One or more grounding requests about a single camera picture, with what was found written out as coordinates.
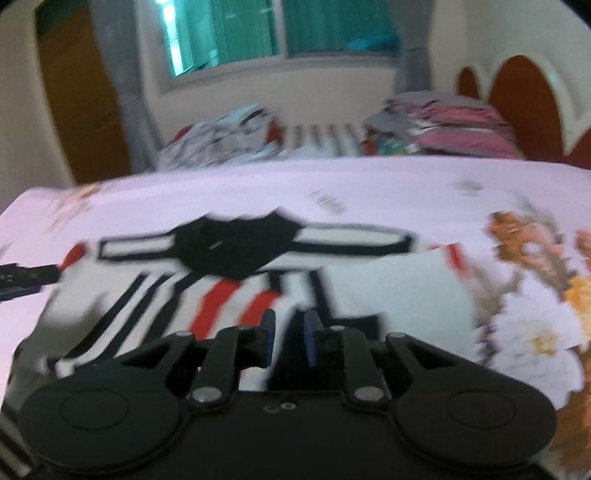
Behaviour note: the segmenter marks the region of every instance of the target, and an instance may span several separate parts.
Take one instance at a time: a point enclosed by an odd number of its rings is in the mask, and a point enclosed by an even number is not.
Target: gray curtain
[[[435,0],[390,0],[402,41],[395,93],[431,90],[429,38]]]
[[[149,171],[163,142],[142,94],[135,0],[90,0],[90,12],[105,69],[117,92],[131,171]]]

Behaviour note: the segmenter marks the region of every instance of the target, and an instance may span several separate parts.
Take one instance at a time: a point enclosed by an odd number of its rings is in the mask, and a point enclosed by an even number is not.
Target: red stripe
[[[81,260],[86,255],[86,244],[80,242],[72,248],[66,255],[64,261],[61,263],[60,270],[64,271],[66,268],[71,267],[76,262]]]
[[[259,293],[238,320],[238,325],[256,327],[261,322],[262,314],[270,309],[279,298],[279,292],[267,290]]]
[[[449,260],[452,269],[454,269],[460,276],[465,275],[468,272],[468,267],[464,260],[461,246],[459,244],[448,245],[446,251],[447,259]]]
[[[240,284],[233,280],[222,280],[203,296],[201,310],[195,316],[189,330],[197,340],[206,339],[216,321],[220,308],[230,299]]]

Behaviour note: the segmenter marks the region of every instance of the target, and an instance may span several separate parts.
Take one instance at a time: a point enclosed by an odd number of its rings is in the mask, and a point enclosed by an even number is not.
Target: folded clothes
[[[521,158],[511,125],[491,105],[442,92],[402,93],[365,122],[376,145],[384,135],[407,153]]]
[[[515,145],[493,130],[438,127],[419,135],[415,141],[421,148],[467,157],[521,158]]]
[[[388,106],[426,106],[429,103],[437,102],[442,106],[466,106],[472,108],[489,107],[485,102],[471,97],[454,95],[452,93],[436,92],[425,90],[423,92],[399,93],[388,100]]]

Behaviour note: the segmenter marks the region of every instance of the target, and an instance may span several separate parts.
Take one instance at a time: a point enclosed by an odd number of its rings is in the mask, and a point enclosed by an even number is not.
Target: pile of clothes
[[[281,128],[269,109],[249,105],[212,122],[183,128],[158,154],[157,171],[242,165],[274,160],[283,150]]]
[[[522,158],[512,127],[493,106],[450,93],[401,93],[365,126],[367,155]]]

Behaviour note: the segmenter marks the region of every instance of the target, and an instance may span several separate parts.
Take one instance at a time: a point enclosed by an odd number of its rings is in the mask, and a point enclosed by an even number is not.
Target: green curtain
[[[283,0],[289,55],[395,35],[387,0]],[[277,55],[272,0],[169,0],[183,69]]]
[[[385,0],[283,0],[291,55],[343,50],[355,40],[395,34]]]
[[[185,0],[209,3],[219,63],[277,54],[271,0]]]

